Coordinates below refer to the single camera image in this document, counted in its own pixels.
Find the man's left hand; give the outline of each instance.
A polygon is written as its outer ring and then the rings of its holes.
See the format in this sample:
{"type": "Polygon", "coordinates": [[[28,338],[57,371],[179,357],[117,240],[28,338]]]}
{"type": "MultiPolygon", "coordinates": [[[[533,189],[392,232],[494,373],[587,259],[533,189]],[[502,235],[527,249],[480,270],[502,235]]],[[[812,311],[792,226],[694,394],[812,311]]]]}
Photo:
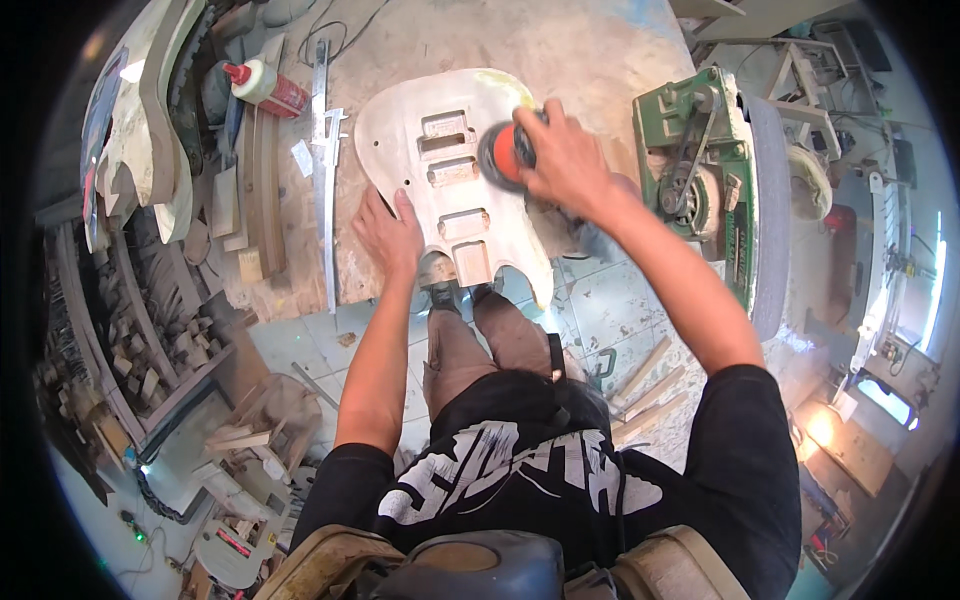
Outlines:
{"type": "Polygon", "coordinates": [[[353,229],[387,279],[394,276],[413,279],[423,254],[423,232],[414,206],[402,188],[394,194],[394,206],[396,218],[390,214],[376,187],[369,184],[353,215],[353,229]]]}

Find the person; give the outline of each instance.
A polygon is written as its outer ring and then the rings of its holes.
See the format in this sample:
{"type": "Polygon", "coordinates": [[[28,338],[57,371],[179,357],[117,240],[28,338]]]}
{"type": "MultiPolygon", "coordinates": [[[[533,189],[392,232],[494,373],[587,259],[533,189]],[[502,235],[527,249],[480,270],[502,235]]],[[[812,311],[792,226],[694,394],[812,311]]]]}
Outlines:
{"type": "Polygon", "coordinates": [[[383,270],[383,292],[291,550],[334,523],[373,531],[401,552],[439,535],[515,529],[559,541],[572,570],[612,566],[647,535],[686,524],[751,597],[782,598],[800,558],[798,468],[753,327],[709,264],[616,183],[597,139],[559,101],[544,110],[548,124],[525,108],[514,113],[537,154],[536,168],[521,172],[525,185],[623,248],[707,373],[684,474],[615,451],[602,398],[576,381],[555,394],[543,330],[481,286],[473,313],[492,358],[453,303],[434,294],[423,378],[429,446],[395,478],[423,236],[402,189],[394,218],[371,186],[352,224],[383,270]]]}

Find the white graphic print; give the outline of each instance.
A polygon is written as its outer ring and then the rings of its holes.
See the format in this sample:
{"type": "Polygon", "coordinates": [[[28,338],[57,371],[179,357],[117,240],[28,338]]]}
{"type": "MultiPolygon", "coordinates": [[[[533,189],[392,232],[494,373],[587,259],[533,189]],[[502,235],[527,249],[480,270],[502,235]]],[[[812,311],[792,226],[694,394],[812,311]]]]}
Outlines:
{"type": "MultiPolygon", "coordinates": [[[[506,478],[519,476],[528,481],[533,489],[553,497],[561,497],[561,490],[548,490],[544,486],[556,484],[538,483],[531,475],[535,471],[548,472],[550,453],[554,448],[564,449],[562,465],[563,480],[579,490],[587,490],[593,510],[600,512],[600,491],[607,491],[605,513],[616,512],[616,497],[620,485],[620,469],[600,449],[603,434],[598,429],[576,431],[547,440],[536,448],[514,454],[514,444],[519,439],[516,423],[486,420],[461,430],[453,436],[453,454],[431,453],[413,465],[397,480],[422,498],[414,498],[406,490],[391,490],[380,501],[378,512],[389,516],[400,525],[412,525],[430,519],[446,511],[461,498],[470,498],[487,489],[502,485],[506,478]]],[[[560,474],[550,478],[559,482],[560,474]]],[[[496,492],[487,500],[490,502],[496,492]]],[[[639,477],[627,475],[623,495],[623,514],[628,515],[663,498],[659,486],[639,477]]],[[[483,505],[464,511],[474,512],[483,505]]]]}

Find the hand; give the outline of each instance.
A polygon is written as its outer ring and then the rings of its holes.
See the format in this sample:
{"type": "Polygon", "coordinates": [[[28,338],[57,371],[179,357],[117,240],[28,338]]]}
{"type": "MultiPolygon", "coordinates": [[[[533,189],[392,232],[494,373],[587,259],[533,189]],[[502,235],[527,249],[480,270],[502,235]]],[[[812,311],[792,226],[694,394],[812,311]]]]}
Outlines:
{"type": "Polygon", "coordinates": [[[369,184],[353,215],[353,229],[387,279],[399,276],[412,281],[423,254],[423,232],[406,191],[395,192],[394,205],[397,218],[390,214],[376,187],[369,184]]]}
{"type": "Polygon", "coordinates": [[[537,153],[534,169],[520,168],[530,193],[596,221],[611,189],[610,167],[596,137],[564,114],[556,98],[543,103],[549,124],[528,108],[516,108],[514,120],[527,132],[537,153]]]}

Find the khaki pants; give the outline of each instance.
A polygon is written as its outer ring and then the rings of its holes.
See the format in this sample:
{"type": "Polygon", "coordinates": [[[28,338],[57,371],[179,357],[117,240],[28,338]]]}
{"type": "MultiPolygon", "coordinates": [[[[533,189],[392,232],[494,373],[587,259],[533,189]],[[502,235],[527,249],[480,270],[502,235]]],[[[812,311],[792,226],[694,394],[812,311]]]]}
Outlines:
{"type": "MultiPolygon", "coordinates": [[[[423,397],[433,421],[446,404],[480,377],[500,370],[552,373],[546,333],[509,300],[490,292],[473,307],[477,329],[487,338],[493,358],[473,329],[452,310],[431,309],[427,317],[428,362],[423,363],[423,397]]],[[[567,376],[583,373],[564,353],[567,376]]]]}

